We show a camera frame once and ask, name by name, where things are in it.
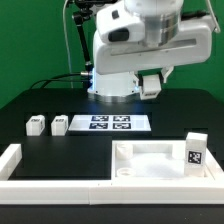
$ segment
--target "black table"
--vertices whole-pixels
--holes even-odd
[[[45,116],[46,129],[40,137],[27,137],[25,124],[32,115],[38,114]],[[67,132],[64,137],[52,137],[50,124],[56,115],[61,114],[68,115],[69,122],[75,114],[148,115],[152,131]],[[0,127],[0,152],[10,143],[21,143],[25,158],[29,158],[28,154],[37,155],[37,148],[42,149],[39,151],[39,158],[42,158],[43,154],[46,155],[46,148],[50,150],[57,146],[60,151],[60,145],[67,144],[69,148],[69,145],[85,142],[82,151],[93,143],[102,145],[98,150],[103,156],[94,158],[99,167],[94,165],[93,173],[69,173],[69,167],[58,175],[51,170],[43,174],[35,167],[31,172],[29,161],[25,159],[18,165],[17,175],[12,175],[12,179],[109,179],[108,146],[112,140],[184,140],[189,131],[208,134],[208,148],[224,168],[224,104],[202,90],[164,90],[155,100],[122,104],[88,100],[85,90],[28,90],[0,110]],[[24,163],[27,171],[19,170]],[[0,206],[1,223],[223,223],[223,220],[224,205]]]

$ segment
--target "white cube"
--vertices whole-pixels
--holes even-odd
[[[68,130],[68,116],[56,116],[51,123],[51,133],[53,136],[64,136]]]
[[[45,117],[43,115],[32,116],[26,123],[27,136],[39,136],[45,128]]]
[[[188,133],[185,149],[185,175],[204,176],[207,139],[207,134]]]

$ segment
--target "small white block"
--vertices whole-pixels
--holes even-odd
[[[188,133],[185,149],[185,175],[204,176],[207,138],[206,134]]]
[[[45,128],[45,117],[43,115],[32,116],[26,123],[27,136],[39,136]]]
[[[0,180],[8,180],[21,159],[21,144],[9,145],[0,156]]]
[[[116,156],[121,160],[129,160],[133,157],[133,145],[132,144],[117,144]]]
[[[51,133],[53,136],[64,136],[68,130],[68,116],[56,116],[51,123]]]

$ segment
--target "green wall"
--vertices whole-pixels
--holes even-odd
[[[223,33],[213,35],[211,58],[175,68],[165,88],[198,88],[224,102],[224,1],[212,0]],[[64,0],[0,1],[0,107],[40,79],[68,73],[62,26]],[[205,9],[204,0],[185,0],[184,10]],[[67,10],[73,72],[84,69],[72,6]],[[85,24],[89,48],[94,22]],[[70,87],[54,84],[54,87]]]

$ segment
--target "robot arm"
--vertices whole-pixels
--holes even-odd
[[[137,71],[163,68],[166,80],[173,66],[207,60],[217,22],[212,15],[181,21],[182,5],[183,0],[123,0],[99,11],[89,92],[125,97],[139,91],[141,99],[155,98],[158,75],[143,77],[139,87]]]

